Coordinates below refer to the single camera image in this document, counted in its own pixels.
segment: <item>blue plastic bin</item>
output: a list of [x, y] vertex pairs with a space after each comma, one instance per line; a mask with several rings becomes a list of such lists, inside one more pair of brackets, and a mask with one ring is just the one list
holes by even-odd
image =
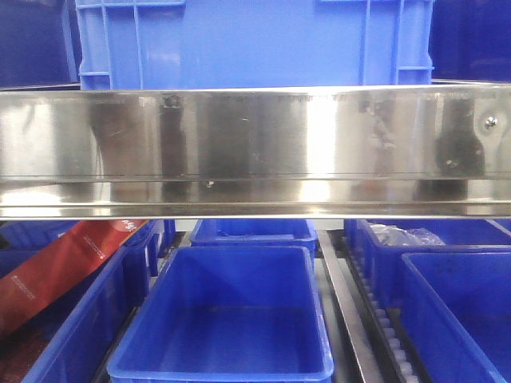
[[190, 242], [192, 246], [303, 246], [314, 264], [317, 238], [309, 219], [202, 219]]
[[363, 235], [364, 276], [382, 307], [400, 307], [403, 298], [401, 255], [426, 252], [511, 251], [511, 236], [485, 219], [372, 219], [373, 223], [401, 229], [425, 228], [436, 234], [445, 246], [382, 245], [369, 222], [359, 222]]
[[164, 256], [172, 243], [176, 232], [167, 230], [173, 228], [173, 221], [168, 223], [163, 219], [154, 219], [126, 241], [124, 246], [134, 255], [125, 260], [125, 273], [131, 281], [128, 285], [129, 297], [134, 306], [142, 304], [149, 292], [150, 277], [158, 275], [158, 258]]
[[73, 0], [3, 1], [0, 35], [0, 88], [78, 82]]
[[434, 0], [77, 0], [83, 89], [425, 84]]
[[511, 253], [403, 258], [401, 321], [432, 380], [511, 381]]
[[[78, 221], [12, 221], [0, 227], [2, 235], [14, 249], [42, 249], [66, 233]], [[165, 255], [168, 246], [172, 244], [176, 234], [175, 223], [171, 219], [155, 219], [146, 223], [126, 246], [132, 247], [134, 252], [146, 252], [146, 259], [136, 258], [133, 261], [133, 277], [142, 276], [138, 267], [149, 268], [150, 276], [158, 275], [158, 258]], [[146, 278], [146, 291], [139, 298], [143, 300], [149, 291], [149, 275]]]
[[[124, 264], [138, 255], [127, 250], [122, 247], [102, 268], [25, 324], [42, 329], [49, 343], [24, 383], [91, 381], [133, 308], [129, 292], [134, 285]], [[0, 251], [0, 278], [36, 253]]]
[[436, 0], [430, 41], [434, 76], [511, 81], [510, 34], [508, 0]]
[[42, 249], [64, 235], [78, 221], [11, 221], [0, 226], [0, 235], [14, 249]]
[[108, 363], [114, 382], [329, 381], [303, 247], [184, 247]]

